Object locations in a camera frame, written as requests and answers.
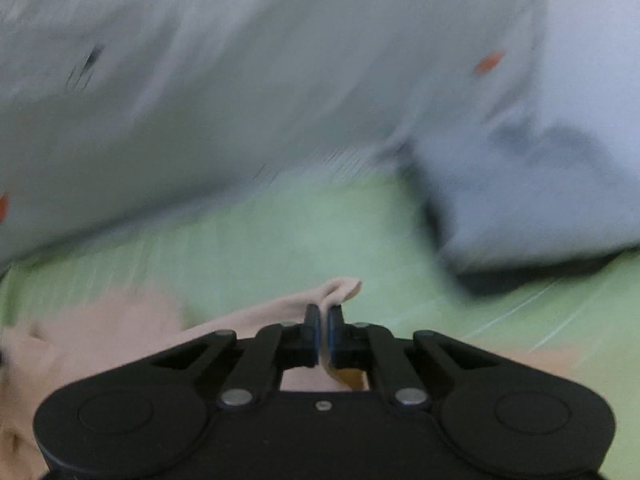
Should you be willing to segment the green cutting mat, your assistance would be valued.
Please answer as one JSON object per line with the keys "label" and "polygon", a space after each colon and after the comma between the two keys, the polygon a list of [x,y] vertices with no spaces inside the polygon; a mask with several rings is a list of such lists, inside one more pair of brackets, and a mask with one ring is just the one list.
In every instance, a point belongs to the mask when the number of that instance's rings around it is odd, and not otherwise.
{"label": "green cutting mat", "polygon": [[580,278],[546,278],[473,296],[445,272],[401,180],[268,188],[236,203],[147,224],[14,263],[1,283],[11,323],[144,285],[175,298],[201,323],[336,276],[362,281],[352,322],[405,337],[430,328],[524,358],[557,354],[567,376],[612,405],[610,479],[639,474],[639,257],[626,254]]}

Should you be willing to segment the grey crumpled cloth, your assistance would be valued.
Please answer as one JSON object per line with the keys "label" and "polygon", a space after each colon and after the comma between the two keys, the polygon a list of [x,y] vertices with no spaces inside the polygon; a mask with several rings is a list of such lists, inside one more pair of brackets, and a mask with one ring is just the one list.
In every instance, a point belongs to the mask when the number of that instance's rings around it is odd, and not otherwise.
{"label": "grey crumpled cloth", "polygon": [[491,294],[639,245],[639,0],[419,0],[390,138],[439,260]]}

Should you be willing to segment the beige long-sleeve garment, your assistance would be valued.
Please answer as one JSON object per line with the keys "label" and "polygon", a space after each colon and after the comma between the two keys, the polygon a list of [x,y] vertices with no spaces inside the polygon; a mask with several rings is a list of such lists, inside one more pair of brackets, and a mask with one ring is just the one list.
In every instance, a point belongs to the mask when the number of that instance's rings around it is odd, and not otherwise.
{"label": "beige long-sleeve garment", "polygon": [[[329,361],[334,278],[186,328],[147,290],[1,334],[6,479],[595,479],[615,434],[592,390],[431,330],[366,332]],[[285,367],[282,328],[321,314],[315,367]]]}

